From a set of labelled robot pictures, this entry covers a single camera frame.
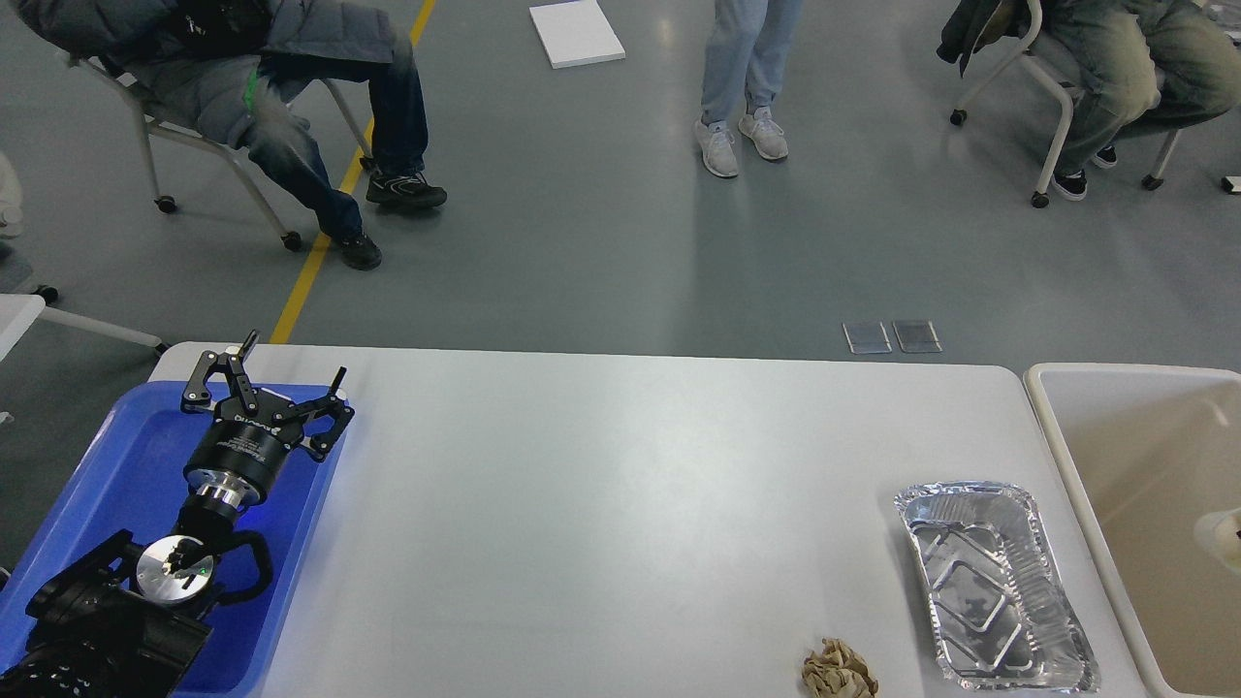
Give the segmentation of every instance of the chair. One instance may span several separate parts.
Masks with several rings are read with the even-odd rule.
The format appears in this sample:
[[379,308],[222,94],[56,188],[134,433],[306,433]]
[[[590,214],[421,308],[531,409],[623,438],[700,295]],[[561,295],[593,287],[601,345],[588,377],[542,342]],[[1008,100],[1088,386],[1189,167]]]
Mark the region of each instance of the chair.
[[[1050,202],[1047,185],[1051,183],[1051,170],[1060,158],[1060,150],[1065,147],[1065,138],[1069,135],[1069,124],[1073,119],[1073,97],[1081,93],[1081,87],[1078,86],[1081,73],[1077,62],[1064,43],[1056,41],[1051,35],[1040,34],[1039,30],[1042,27],[1042,7],[1039,0],[1026,0],[1026,6],[1030,10],[1030,29],[1020,37],[1016,47],[990,73],[961,96],[948,120],[953,125],[963,125],[968,116],[965,107],[992,81],[1013,65],[1014,61],[1020,61],[1021,66],[1034,79],[1060,103],[1060,123],[1056,125],[1051,147],[1047,149],[1047,159],[1042,163],[1042,171],[1039,173],[1034,194],[1030,196],[1030,204],[1035,209],[1042,209]],[[1172,158],[1172,152],[1176,147],[1179,137],[1180,130],[1173,130],[1164,139],[1163,147],[1159,149],[1159,155],[1155,158],[1154,168],[1142,179],[1143,189],[1154,191],[1163,184],[1164,168]]]
[[[155,135],[174,143],[180,143],[182,145],[189,145],[199,150],[212,153],[218,155],[228,164],[237,179],[249,193],[251,199],[263,212],[263,217],[267,222],[276,230],[276,233],[280,237],[284,247],[292,252],[302,250],[302,235],[294,230],[289,230],[280,222],[279,216],[272,210],[272,205],[268,204],[263,193],[259,191],[258,186],[254,184],[253,178],[242,169],[241,163],[237,161],[233,152],[227,147],[208,140],[201,134],[194,130],[192,125],[181,123],[181,118],[161,104],[155,96],[141,84],[135,82],[133,77],[128,76],[122,68],[101,61],[99,58],[74,58],[65,51],[58,51],[57,56],[65,62],[69,68],[82,67],[86,68],[88,73],[96,76],[109,88],[115,91],[120,99],[129,107],[133,114],[134,127],[138,132],[138,144],[143,156],[143,164],[146,166],[146,176],[150,181],[151,197],[155,201],[155,206],[165,214],[172,214],[176,211],[176,200],[172,196],[164,194],[159,186],[159,179],[155,174],[155,158],[151,155],[150,137]],[[357,147],[362,152],[361,165],[364,169],[370,170],[375,165],[375,156],[371,153],[370,145],[366,143],[366,135],[361,127],[357,125],[357,119],[354,118],[352,112],[350,112],[349,106],[345,103],[345,98],[341,96],[340,89],[331,79],[321,79],[320,82],[328,87],[328,92],[331,93],[331,98],[336,102],[336,107],[340,108],[341,117],[344,117],[345,123],[352,132],[354,138],[357,140]]]
[[[21,253],[2,241],[2,238],[14,238],[21,235],[22,221],[21,184],[17,181],[17,175],[4,153],[0,153],[0,202],[4,204],[0,206],[0,294],[12,297],[7,299],[0,298],[0,301],[5,301],[0,306],[22,309],[22,312],[12,317],[0,313],[0,337],[4,338],[4,340],[0,340],[0,359],[11,348],[10,340],[15,343],[16,337],[24,333],[36,318],[150,347],[160,354],[168,349],[168,345],[154,334],[137,332],[48,307],[60,298],[60,293],[51,286],[34,286],[30,282],[34,267],[31,267],[30,262]],[[38,296],[42,298],[42,302],[35,298],[17,298],[19,296],[27,294]],[[0,412],[0,424],[5,421],[6,415],[7,412]]]

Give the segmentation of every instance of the sink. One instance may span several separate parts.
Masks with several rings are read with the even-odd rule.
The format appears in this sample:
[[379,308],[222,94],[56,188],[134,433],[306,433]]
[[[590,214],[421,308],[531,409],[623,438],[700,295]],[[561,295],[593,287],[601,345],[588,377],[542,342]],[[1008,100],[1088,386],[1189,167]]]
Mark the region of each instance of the sink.
[[1241,375],[1039,364],[1025,384],[1143,682],[1241,697]]

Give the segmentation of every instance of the white sneaker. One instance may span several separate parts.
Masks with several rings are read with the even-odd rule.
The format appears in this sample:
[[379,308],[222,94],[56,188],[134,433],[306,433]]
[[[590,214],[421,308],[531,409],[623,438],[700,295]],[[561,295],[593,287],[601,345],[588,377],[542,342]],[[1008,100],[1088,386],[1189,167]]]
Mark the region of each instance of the white sneaker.
[[764,160],[783,160],[788,158],[788,142],[784,129],[772,120],[771,107],[759,107],[755,114],[741,117],[737,130],[755,142],[755,148]]
[[731,179],[737,176],[737,156],[732,154],[732,132],[726,122],[711,125],[702,119],[694,119],[694,138],[702,149],[702,164],[706,171],[715,176]]

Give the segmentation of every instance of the white table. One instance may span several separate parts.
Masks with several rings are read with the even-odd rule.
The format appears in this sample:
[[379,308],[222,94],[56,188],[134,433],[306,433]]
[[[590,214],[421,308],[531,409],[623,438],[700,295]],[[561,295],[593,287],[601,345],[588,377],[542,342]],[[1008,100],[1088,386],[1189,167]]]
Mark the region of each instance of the white table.
[[[168,351],[185,380],[204,349]],[[992,366],[268,347],[349,368],[350,425],[264,698],[800,698],[841,637],[891,698],[933,661],[892,507],[1021,484],[1101,664],[1145,696],[1020,381]],[[1041,692],[1010,692],[1045,697]]]

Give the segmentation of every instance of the chair leg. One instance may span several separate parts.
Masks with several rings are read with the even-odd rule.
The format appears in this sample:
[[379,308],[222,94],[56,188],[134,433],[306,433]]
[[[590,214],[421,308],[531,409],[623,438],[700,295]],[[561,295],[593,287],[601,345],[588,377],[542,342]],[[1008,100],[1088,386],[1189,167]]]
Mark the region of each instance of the chair leg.
[[272,210],[272,205],[267,202],[263,193],[259,191],[258,185],[254,184],[253,178],[251,178],[249,174],[242,169],[241,164],[236,158],[233,158],[232,153],[227,148],[205,138],[189,135],[161,125],[150,127],[150,132],[151,135],[166,138],[168,140],[197,148],[199,150],[205,150],[222,158],[223,161],[228,164],[228,168],[232,169],[233,174],[237,175],[237,179],[241,180],[242,186],[246,188],[246,191],[249,194],[249,197],[253,199],[254,205],[263,212],[263,217],[267,219],[268,225],[271,225],[272,230],[276,231],[276,235],[280,237],[280,242],[284,243],[284,247],[293,252],[302,248],[302,236],[295,230],[288,230],[284,227],[284,224],[280,222],[280,217],[276,215],[276,211]]
[[962,94],[961,98],[957,99],[957,103],[953,104],[952,107],[953,112],[952,123],[956,125],[961,125],[961,123],[965,120],[964,118],[965,107],[968,107],[969,103],[974,101],[974,97],[978,97],[978,94],[983,89],[985,89],[987,86],[992,83],[992,81],[999,77],[999,75],[1004,72],[1005,68],[1008,68],[1010,65],[1013,65],[1013,61],[1018,60],[1018,57],[1021,56],[1021,53],[1024,52],[1025,52],[1025,46],[1023,43],[1018,43],[1015,48],[1009,51],[1008,56],[1005,56],[1003,61],[1000,61],[999,63],[995,65],[994,68],[992,68],[992,72],[987,73],[987,77],[975,82],[973,87],[967,89],[965,93]]
[[171,214],[176,210],[176,202],[171,196],[164,195],[159,189],[159,175],[155,174],[155,156],[151,154],[150,129],[158,124],[148,123],[146,116],[134,104],[129,104],[133,112],[134,130],[138,134],[138,153],[141,155],[143,166],[146,169],[146,181],[150,184],[151,201],[159,206],[160,211]]
[[1021,61],[1021,65],[1060,103],[1060,123],[1056,124],[1056,133],[1051,137],[1051,148],[1047,149],[1047,159],[1042,163],[1042,171],[1039,173],[1039,181],[1035,184],[1034,196],[1030,199],[1035,209],[1041,209],[1050,202],[1047,199],[1047,185],[1051,184],[1052,170],[1056,168],[1056,160],[1060,159],[1060,152],[1065,147],[1065,138],[1069,137],[1069,125],[1073,120],[1073,99],[1064,86],[1039,66],[1035,58],[1028,57]]
[[1154,191],[1159,189],[1163,184],[1163,170],[1168,166],[1168,160],[1172,159],[1172,152],[1176,148],[1176,140],[1180,138],[1180,129],[1176,129],[1164,138],[1163,147],[1159,148],[1159,155],[1155,158],[1155,166],[1147,176],[1142,178],[1142,188],[1147,191]]
[[366,161],[374,164],[375,155],[371,153],[371,144],[366,142],[366,133],[357,125],[357,119],[354,118],[354,112],[345,102],[345,97],[340,93],[340,88],[336,87],[334,81],[328,78],[323,78],[323,83],[328,87],[328,92],[331,93],[331,98],[336,101],[336,107],[340,108],[340,116],[345,118],[345,123],[349,124],[349,130],[354,133],[354,138],[357,140],[357,147],[362,150],[364,166],[366,165]]
[[102,334],[103,337],[110,337],[113,339],[119,339],[122,342],[132,342],[134,344],[141,344],[143,347],[150,347],[151,349],[155,349],[158,351],[166,349],[164,340],[155,337],[154,334],[146,334],[145,332],[138,332],[134,329],[114,325],[93,318],[86,318],[82,315],[76,315],[73,313],[66,313],[65,310],[57,308],[45,307],[42,312],[38,313],[38,319],[82,329],[86,332],[93,332],[96,334]]

